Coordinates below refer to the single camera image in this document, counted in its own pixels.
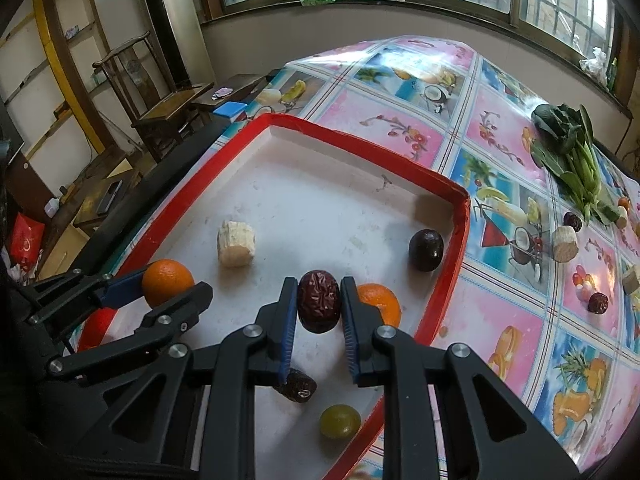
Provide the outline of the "colourful fruit print tablecloth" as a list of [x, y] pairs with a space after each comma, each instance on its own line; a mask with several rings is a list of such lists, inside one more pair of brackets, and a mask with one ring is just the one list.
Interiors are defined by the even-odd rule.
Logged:
[[[568, 263], [552, 233], [575, 212], [529, 148], [539, 98], [462, 42], [420, 36], [363, 41], [288, 62], [233, 128], [265, 113], [356, 134], [466, 189], [464, 263], [434, 343], [462, 340], [587, 469], [629, 434], [639, 406], [639, 289], [622, 276], [639, 264], [639, 187], [601, 151], [602, 194], [620, 211], [576, 233]], [[594, 292], [605, 314], [590, 313]]]

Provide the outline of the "blue sponge block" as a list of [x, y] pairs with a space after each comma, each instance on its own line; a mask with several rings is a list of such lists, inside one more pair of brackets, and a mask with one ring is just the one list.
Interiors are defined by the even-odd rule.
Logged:
[[229, 122], [233, 122], [235, 118], [245, 112], [247, 104], [243, 102], [227, 101], [221, 106], [214, 109], [213, 115], [228, 119]]

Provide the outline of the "wrinkled red jujube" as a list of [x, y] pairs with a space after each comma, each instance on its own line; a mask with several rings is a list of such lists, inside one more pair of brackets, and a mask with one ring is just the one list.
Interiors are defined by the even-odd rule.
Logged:
[[292, 367], [277, 392], [294, 403], [308, 402], [317, 390], [317, 383], [307, 374]]
[[333, 330], [342, 316], [340, 288], [331, 273], [312, 270], [305, 273], [297, 286], [299, 321], [314, 334]]

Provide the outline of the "dark wooden chair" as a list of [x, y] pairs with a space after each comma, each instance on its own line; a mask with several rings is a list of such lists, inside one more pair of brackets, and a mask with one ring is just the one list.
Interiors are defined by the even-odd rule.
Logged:
[[194, 133], [202, 118], [195, 101], [213, 84], [175, 84], [160, 62], [151, 34], [131, 38], [92, 64], [105, 77], [148, 152], [160, 162]]

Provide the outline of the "dark purple plum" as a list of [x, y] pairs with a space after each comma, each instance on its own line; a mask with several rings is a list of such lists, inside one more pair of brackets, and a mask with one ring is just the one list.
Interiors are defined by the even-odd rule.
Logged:
[[432, 229], [420, 230], [409, 242], [409, 261], [420, 272], [432, 272], [442, 262], [444, 240]]

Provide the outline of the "large sugarcane chunk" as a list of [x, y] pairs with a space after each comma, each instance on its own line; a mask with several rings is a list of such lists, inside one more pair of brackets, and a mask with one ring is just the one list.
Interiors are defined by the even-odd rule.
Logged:
[[579, 252], [576, 231], [571, 226], [558, 226], [552, 233], [552, 255], [558, 263], [568, 263]]

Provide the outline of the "white plastic bag on sill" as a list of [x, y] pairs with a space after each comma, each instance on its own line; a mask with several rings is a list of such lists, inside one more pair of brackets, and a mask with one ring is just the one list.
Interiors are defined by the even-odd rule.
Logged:
[[590, 58], [583, 58], [579, 61], [580, 69], [597, 81], [598, 84], [605, 87], [608, 81], [606, 80], [606, 61], [608, 57], [606, 53], [599, 47], [592, 49], [592, 55]]

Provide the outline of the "green leafy vegetable bunch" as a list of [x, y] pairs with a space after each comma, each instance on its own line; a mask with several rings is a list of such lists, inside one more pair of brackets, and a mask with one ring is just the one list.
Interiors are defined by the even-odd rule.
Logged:
[[620, 211], [602, 194], [592, 123], [585, 107], [539, 104], [532, 111], [532, 122], [538, 132], [529, 148], [534, 163], [552, 174], [586, 222], [594, 217], [605, 226], [616, 223]]

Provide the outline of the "dark wooden side table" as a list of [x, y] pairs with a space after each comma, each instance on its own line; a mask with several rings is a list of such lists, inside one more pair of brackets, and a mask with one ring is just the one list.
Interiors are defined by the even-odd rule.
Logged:
[[220, 82], [209, 84], [190, 103], [191, 107], [200, 114], [204, 122], [209, 121], [209, 115], [229, 101], [240, 102], [249, 96], [260, 84], [265, 84], [267, 77], [256, 74], [236, 74]]

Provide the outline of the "small jujube behind cube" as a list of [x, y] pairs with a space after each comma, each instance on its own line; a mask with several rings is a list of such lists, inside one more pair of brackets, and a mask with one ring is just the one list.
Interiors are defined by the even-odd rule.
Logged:
[[608, 310], [609, 304], [608, 296], [603, 292], [594, 292], [588, 300], [587, 309], [590, 313], [602, 315]]

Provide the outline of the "dark jujube near vegetable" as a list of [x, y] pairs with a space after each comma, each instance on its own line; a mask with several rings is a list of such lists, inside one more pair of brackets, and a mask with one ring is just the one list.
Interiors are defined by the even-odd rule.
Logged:
[[576, 233], [582, 229], [582, 219], [573, 211], [567, 211], [563, 216], [564, 226], [570, 226]]

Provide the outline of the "pale sugarcane piece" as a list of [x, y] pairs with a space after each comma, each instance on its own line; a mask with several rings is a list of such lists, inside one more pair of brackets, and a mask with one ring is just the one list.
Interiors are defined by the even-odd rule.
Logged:
[[256, 236], [245, 222], [224, 221], [217, 234], [217, 255], [225, 268], [239, 268], [253, 262], [256, 252]]

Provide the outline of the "pale cube chunk far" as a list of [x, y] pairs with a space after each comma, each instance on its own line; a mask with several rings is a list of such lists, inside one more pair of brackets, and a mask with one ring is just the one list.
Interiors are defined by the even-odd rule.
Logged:
[[624, 293], [627, 296], [634, 294], [640, 288], [640, 266], [630, 266], [622, 276]]

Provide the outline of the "green grape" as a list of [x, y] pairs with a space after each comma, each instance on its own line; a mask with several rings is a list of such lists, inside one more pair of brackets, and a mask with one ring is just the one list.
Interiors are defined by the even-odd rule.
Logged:
[[360, 425], [359, 412], [347, 404], [329, 406], [319, 419], [320, 434], [330, 440], [350, 440], [359, 431]]

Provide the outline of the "orange mandarin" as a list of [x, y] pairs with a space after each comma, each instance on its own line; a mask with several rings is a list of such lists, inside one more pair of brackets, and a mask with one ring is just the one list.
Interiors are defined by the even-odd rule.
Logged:
[[143, 296], [150, 308], [159, 307], [194, 284], [194, 278], [189, 269], [171, 259], [154, 261], [142, 276]]
[[358, 296], [364, 304], [377, 307], [386, 325], [398, 327], [401, 322], [401, 305], [395, 294], [387, 287], [367, 283], [357, 286]]

